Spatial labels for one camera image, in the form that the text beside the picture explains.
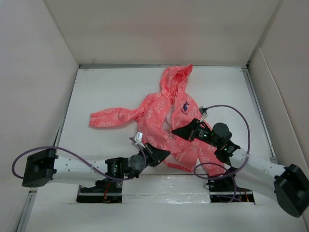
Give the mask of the pink hooded kids jacket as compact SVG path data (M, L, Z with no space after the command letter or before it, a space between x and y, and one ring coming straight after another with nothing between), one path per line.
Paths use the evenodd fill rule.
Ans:
M185 91L192 70L192 64L167 67L161 77L161 90L148 94L137 109L109 108L91 113L89 126L111 128L134 120L143 134L143 143L170 151L164 160L169 168L191 173L201 162L210 176L224 173L213 146L198 140L188 142L170 133L194 118L201 119L196 101Z

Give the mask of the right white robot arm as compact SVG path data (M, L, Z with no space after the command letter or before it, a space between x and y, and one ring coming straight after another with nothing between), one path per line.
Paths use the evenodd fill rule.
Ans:
M300 217L309 206L309 180L297 165L283 166L251 156L231 141L232 133L224 123L216 123L212 129L193 119L188 125L172 130L172 134L184 140L198 139L216 148L217 159L239 170L223 178L224 187L237 187L258 192L277 201L289 215Z

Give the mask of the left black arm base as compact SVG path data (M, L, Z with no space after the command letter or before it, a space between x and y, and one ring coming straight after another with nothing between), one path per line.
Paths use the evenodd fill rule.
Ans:
M78 203L122 203L122 182L101 180L91 188L79 186Z

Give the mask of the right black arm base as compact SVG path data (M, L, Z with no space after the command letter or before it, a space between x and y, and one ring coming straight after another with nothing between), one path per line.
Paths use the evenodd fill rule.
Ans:
M209 191L211 203L255 203L253 192L246 188L236 187L231 177L210 180L204 184L204 188Z

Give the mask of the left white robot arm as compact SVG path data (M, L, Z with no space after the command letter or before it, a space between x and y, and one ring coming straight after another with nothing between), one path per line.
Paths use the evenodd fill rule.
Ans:
M104 191L107 181L123 182L138 178L147 167L161 164L170 152L146 143L138 146L138 154L128 158L87 161L69 151L72 158L57 155L58 148L44 148L27 158L22 186L39 188L49 182L76 184L96 191Z

